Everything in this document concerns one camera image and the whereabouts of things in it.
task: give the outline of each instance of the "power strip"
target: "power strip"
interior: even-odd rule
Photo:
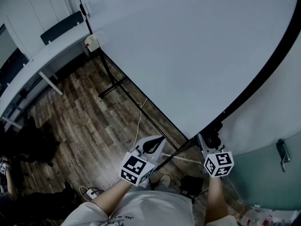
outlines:
[[[87,194],[90,198],[94,199],[97,197],[96,193],[94,193],[91,189],[87,191]]]

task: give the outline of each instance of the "black metal frame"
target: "black metal frame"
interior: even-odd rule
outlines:
[[[89,31],[91,34],[93,34],[90,24],[87,20],[87,16],[85,11],[82,9],[82,13],[86,17],[86,23],[89,28]],[[246,89],[219,115],[217,116],[209,125],[207,125],[204,129],[201,130],[201,135],[203,137],[207,137],[208,134],[212,132],[215,128],[219,127],[219,124],[226,119],[228,116],[230,116],[235,110],[237,110],[248,98],[250,98],[263,84],[264,82],[272,75],[272,73],[278,68],[282,60],[285,58],[291,47],[293,46],[295,40],[297,39],[300,30],[301,30],[301,20],[300,18],[301,14],[301,0],[297,0],[297,4],[292,16],[292,19],[289,23],[289,26],[283,35],[283,38],[281,39],[280,43],[278,44],[277,48],[275,49],[274,53],[270,57],[270,59],[266,62],[264,67],[261,69],[261,71],[256,75],[256,77],[251,81],[251,83],[246,87]],[[171,140],[164,134],[164,132],[156,125],[156,123],[147,115],[147,113],[135,102],[135,100],[131,97],[131,95],[123,88],[121,83],[123,83],[125,80],[129,79],[125,73],[116,65],[116,67],[125,75],[123,79],[120,81],[117,81],[116,78],[112,75],[110,72],[108,65],[104,59],[104,52],[99,48],[98,54],[101,58],[101,61],[103,63],[103,66],[105,67],[105,70],[111,80],[112,86],[107,88],[105,91],[99,94],[100,98],[103,98],[106,94],[108,94],[112,89],[119,86],[124,93],[130,98],[130,100],[135,104],[135,106],[143,113],[143,115],[155,126],[155,128],[167,139],[167,141],[172,145],[172,147],[176,150],[176,152],[171,155],[169,158],[167,158],[162,164],[160,164],[157,167],[157,170],[162,168],[166,163],[168,163],[175,155],[191,148],[194,145],[197,145],[197,139],[196,136],[194,136],[191,139],[188,139],[163,113],[163,115],[166,117],[166,119],[181,133],[181,135],[186,139],[186,142],[180,147],[177,148]]]
[[[106,68],[108,68],[108,65],[104,59],[104,52],[100,49],[97,51],[98,55],[101,57],[103,57],[103,66]],[[121,73],[123,75],[125,75],[123,73],[123,71],[114,63],[114,65],[121,71]],[[106,72],[108,73],[109,78],[114,81],[114,84],[112,83],[112,86],[110,86],[109,88],[107,88],[105,91],[103,91],[102,93],[100,93],[98,95],[98,97],[100,98],[104,98],[104,96],[106,94],[108,94],[112,89],[114,89],[115,87],[119,86],[123,92],[126,94],[126,96],[134,103],[134,105],[141,111],[141,113],[152,123],[152,125],[160,132],[160,134],[162,136],[164,136],[166,138],[166,140],[170,143],[170,145],[176,150],[179,151],[180,149],[178,147],[176,147],[174,145],[174,143],[168,138],[168,136],[159,128],[159,126],[149,117],[149,115],[136,103],[136,101],[132,98],[132,96],[126,91],[126,89],[121,85],[124,81],[126,80],[130,80],[126,75],[124,78],[122,78],[121,80],[117,81],[117,79],[114,77],[114,75],[112,75],[112,73],[110,72],[110,69],[108,68],[108,70],[106,70]],[[183,137],[186,139],[186,141],[189,141],[187,137],[185,137],[185,135],[166,117],[166,119],[181,133],[181,135],[183,135]]]

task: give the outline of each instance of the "person's arm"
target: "person's arm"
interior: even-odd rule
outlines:
[[[8,182],[8,193],[9,197],[12,201],[16,201],[18,199],[18,194],[16,192],[16,188],[13,182],[13,179],[11,177],[10,168],[6,167],[6,179]]]
[[[131,186],[132,184],[121,180],[91,202],[96,204],[102,211],[110,216]]]
[[[228,215],[220,178],[210,178],[205,224]]]

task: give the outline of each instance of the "white desk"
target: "white desk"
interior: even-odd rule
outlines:
[[[262,69],[297,0],[81,1],[102,50],[192,138]]]
[[[89,35],[89,30],[85,22],[75,26],[60,37],[46,45],[36,56],[34,56],[24,68],[11,81],[9,86],[0,97],[0,117],[2,117],[6,108],[12,102],[14,97],[25,86],[25,84],[37,73],[39,73],[45,81],[50,84],[58,93],[59,89],[41,72],[44,66],[49,64],[59,54],[68,49],[73,44],[81,41]],[[20,127],[10,119],[3,117],[9,123]]]

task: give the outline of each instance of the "door handle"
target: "door handle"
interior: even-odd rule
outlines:
[[[282,139],[279,139],[276,143],[276,148],[279,152],[280,158],[281,158],[281,169],[283,172],[286,172],[284,163],[288,163],[290,161],[290,155],[288,153],[287,147],[285,145],[285,142]]]

